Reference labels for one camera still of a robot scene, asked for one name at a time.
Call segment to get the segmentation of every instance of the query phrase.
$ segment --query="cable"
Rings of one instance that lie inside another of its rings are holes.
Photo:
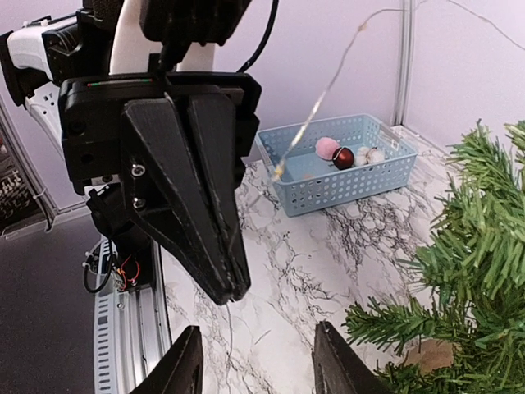
[[[112,275],[112,271],[113,271],[113,257],[114,257],[114,255],[113,255],[113,243],[112,243],[111,240],[107,240],[107,242],[109,242],[109,260],[107,261],[108,267],[107,267],[106,277],[104,278],[104,280],[102,281],[100,286],[97,287],[96,289],[92,289],[91,287],[89,287],[89,284],[88,284],[88,271],[89,271],[89,268],[87,266],[84,267],[84,288],[90,294],[97,294],[97,293],[99,293],[107,285],[107,283],[109,282],[109,278]]]
[[[270,10],[270,18],[268,19],[268,24],[266,26],[266,30],[264,31],[264,35],[262,36],[262,40],[259,43],[257,49],[255,49],[255,52],[253,53],[252,57],[248,59],[246,63],[243,64],[243,66],[237,72],[246,72],[251,66],[253,66],[257,59],[259,59],[261,53],[263,53],[263,50],[266,47],[268,40],[270,39],[270,35],[272,34],[273,25],[276,22],[278,8],[279,0],[273,0],[272,9]]]

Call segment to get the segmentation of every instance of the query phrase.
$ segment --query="white wall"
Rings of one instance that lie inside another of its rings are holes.
[[[0,26],[2,33],[18,30],[23,21],[33,21],[42,16],[64,16],[74,12],[81,5],[78,0],[17,0],[2,2]],[[28,115],[23,107],[17,108],[7,92],[5,81],[0,78],[0,95],[7,107],[14,127],[22,139],[40,177],[59,209],[70,207],[82,201],[73,191],[67,176],[66,165],[40,126]]]
[[[525,46],[523,0],[458,2]],[[504,123],[525,119],[525,51],[489,24],[446,0],[430,0],[418,10],[415,37],[406,126],[445,146],[479,118],[500,138]]]
[[[251,56],[266,27],[272,0],[253,0],[215,67],[236,71]],[[357,27],[400,0],[281,0],[266,50],[249,73],[262,85],[261,127],[304,121],[326,88]],[[390,122],[397,82],[401,13],[372,20],[351,50],[345,69],[317,118],[368,112]]]

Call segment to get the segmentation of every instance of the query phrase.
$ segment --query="white marble surface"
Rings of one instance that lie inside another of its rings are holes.
[[[171,334],[200,326],[205,394],[311,393],[317,322],[332,322],[346,337],[341,324],[351,303],[390,294],[407,299],[413,278],[395,261],[429,241],[430,221],[441,210],[434,197],[448,182],[445,155],[417,136],[406,138],[420,153],[408,187],[298,218],[281,209],[262,163],[248,168],[237,196],[253,285],[230,304],[231,357],[226,307],[213,304],[163,254]],[[259,193],[264,198],[248,209]],[[354,350],[371,369],[394,359],[374,346]]]

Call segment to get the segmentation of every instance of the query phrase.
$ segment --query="perforated basket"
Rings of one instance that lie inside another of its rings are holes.
[[[258,132],[256,143],[270,176],[300,126]],[[386,160],[339,171],[316,155],[315,144],[321,137],[331,137],[354,153],[362,146],[378,147]],[[417,155],[416,149],[370,115],[314,121],[288,156],[285,173],[274,187],[286,214],[297,216],[406,186]]]

